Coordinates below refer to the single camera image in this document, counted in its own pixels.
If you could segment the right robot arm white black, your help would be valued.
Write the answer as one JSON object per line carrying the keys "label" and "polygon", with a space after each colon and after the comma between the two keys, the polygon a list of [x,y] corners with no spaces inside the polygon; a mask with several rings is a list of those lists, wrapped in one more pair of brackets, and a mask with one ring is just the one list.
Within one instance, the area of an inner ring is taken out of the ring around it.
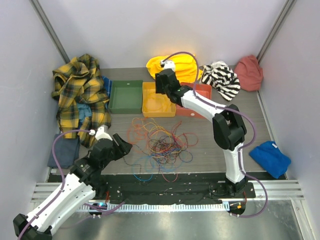
{"label": "right robot arm white black", "polygon": [[212,123],[213,139],[223,150],[226,172],[225,190],[233,198],[243,193],[248,180],[243,168],[243,150],[246,126],[234,104],[225,106],[198,94],[187,85],[181,85],[172,69],[155,75],[157,94],[166,95],[180,107],[192,110]]}

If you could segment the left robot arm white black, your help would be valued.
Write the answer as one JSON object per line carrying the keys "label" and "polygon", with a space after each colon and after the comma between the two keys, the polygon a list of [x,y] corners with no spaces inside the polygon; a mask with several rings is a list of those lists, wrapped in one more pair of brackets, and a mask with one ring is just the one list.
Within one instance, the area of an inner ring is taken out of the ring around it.
{"label": "left robot arm white black", "polygon": [[34,210],[13,219],[19,240],[51,240],[63,223],[93,198],[100,200],[107,192],[102,170],[112,161],[128,155],[132,144],[117,133],[103,134],[88,154],[77,160],[61,184]]}

